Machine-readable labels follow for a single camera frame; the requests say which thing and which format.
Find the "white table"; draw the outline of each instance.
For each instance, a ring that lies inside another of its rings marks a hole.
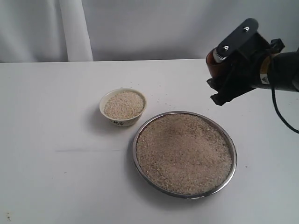
[[[220,107],[208,78],[203,59],[0,64],[0,223],[297,223],[299,135],[279,120],[269,90]],[[98,109],[120,87],[148,100],[130,128],[111,125]],[[277,99],[299,127],[299,94]],[[172,110],[203,114],[233,139],[237,170],[219,193],[173,198],[135,170],[130,140],[147,119]]]

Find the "stainless steel bowl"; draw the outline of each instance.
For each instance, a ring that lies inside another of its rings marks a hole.
[[[231,166],[231,169],[230,169],[230,172],[229,172],[227,178],[225,179],[225,181],[221,185],[219,185],[218,187],[216,187],[216,188],[214,188],[214,189],[212,189],[212,190],[210,190],[208,192],[205,192],[203,194],[183,195],[183,194],[178,194],[178,193],[175,193],[175,192],[168,191],[166,189],[163,189],[163,188],[157,186],[142,171],[142,169],[141,169],[141,167],[139,165],[138,159],[137,159],[137,155],[136,155],[137,140],[138,140],[141,132],[146,128],[146,126],[148,124],[150,124],[151,122],[153,122],[154,120],[156,120],[158,118],[161,118],[161,117],[163,117],[165,115],[177,114],[177,113],[190,114],[190,115],[194,115],[194,116],[197,116],[199,118],[202,118],[204,121],[206,121],[207,123],[209,123],[211,126],[213,126],[214,128],[216,128],[217,130],[219,130],[220,134],[224,137],[224,139],[226,140],[226,143],[228,144],[228,147],[229,147],[229,151],[230,151],[231,158],[232,158],[232,166]],[[211,119],[206,118],[205,116],[202,116],[200,114],[196,114],[196,113],[192,113],[192,112],[185,112],[185,111],[172,111],[172,112],[161,113],[161,114],[159,114],[157,116],[154,116],[153,118],[149,119],[148,121],[146,121],[139,128],[136,136],[134,137],[134,140],[133,140],[133,159],[134,159],[134,163],[135,163],[135,166],[136,166],[136,169],[138,170],[138,172],[154,188],[156,188],[157,190],[159,190],[159,191],[161,191],[161,192],[163,192],[165,194],[168,194],[170,196],[180,197],[180,198],[189,198],[189,199],[198,199],[198,198],[206,197],[206,196],[215,194],[216,192],[220,191],[232,179],[232,177],[233,177],[233,175],[235,173],[236,166],[237,166],[237,153],[236,153],[236,150],[235,150],[235,146],[234,146],[233,141],[231,140],[230,136],[227,134],[227,132],[221,126],[219,126],[217,123],[215,123],[214,121],[212,121]]]

